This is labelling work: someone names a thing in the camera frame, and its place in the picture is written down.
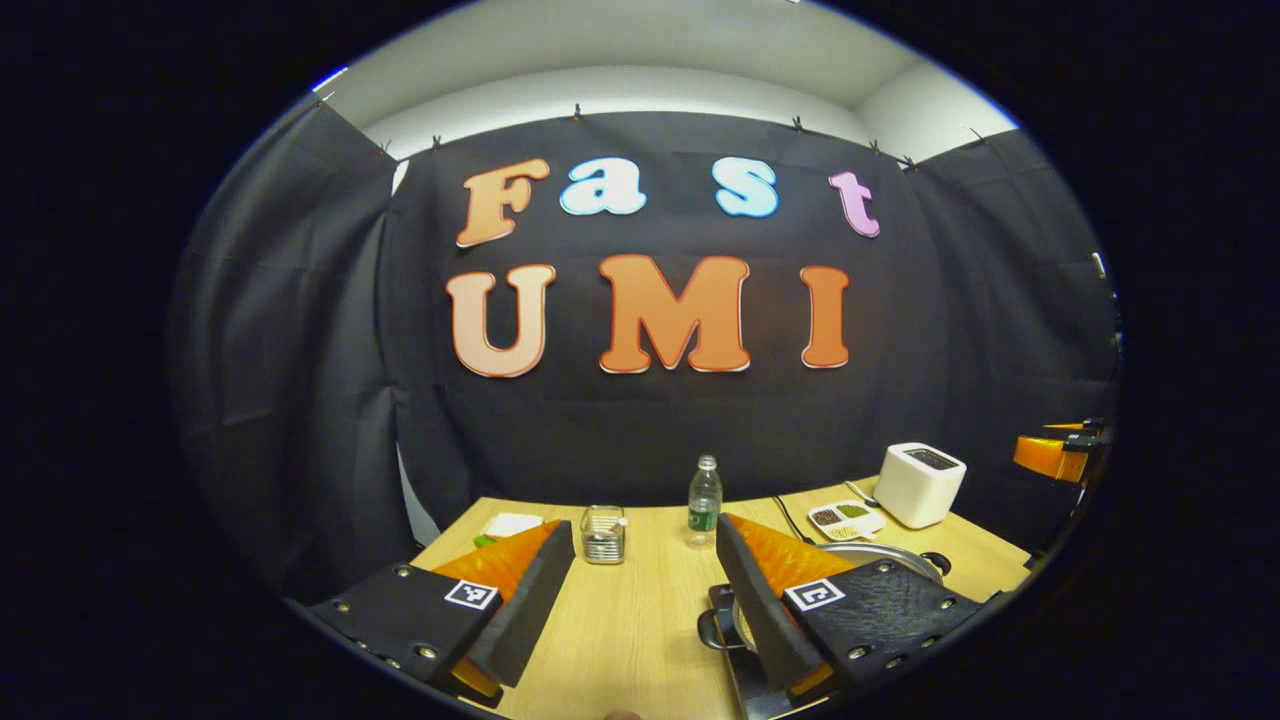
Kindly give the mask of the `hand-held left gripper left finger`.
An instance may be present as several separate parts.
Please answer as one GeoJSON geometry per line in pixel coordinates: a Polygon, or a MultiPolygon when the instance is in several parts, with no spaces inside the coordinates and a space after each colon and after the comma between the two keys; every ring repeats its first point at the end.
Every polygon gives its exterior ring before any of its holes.
{"type": "Polygon", "coordinates": [[[434,569],[393,564],[310,615],[425,685],[498,702],[520,683],[573,560],[570,524],[545,521],[434,569]]]}

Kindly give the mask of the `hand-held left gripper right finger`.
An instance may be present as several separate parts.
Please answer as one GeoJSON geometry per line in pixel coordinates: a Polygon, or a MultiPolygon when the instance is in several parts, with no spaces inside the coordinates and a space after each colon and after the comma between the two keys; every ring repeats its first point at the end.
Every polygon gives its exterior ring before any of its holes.
{"type": "Polygon", "coordinates": [[[716,552],[767,680],[873,691],[940,652],[984,606],[892,557],[851,562],[722,512],[716,552]]]}

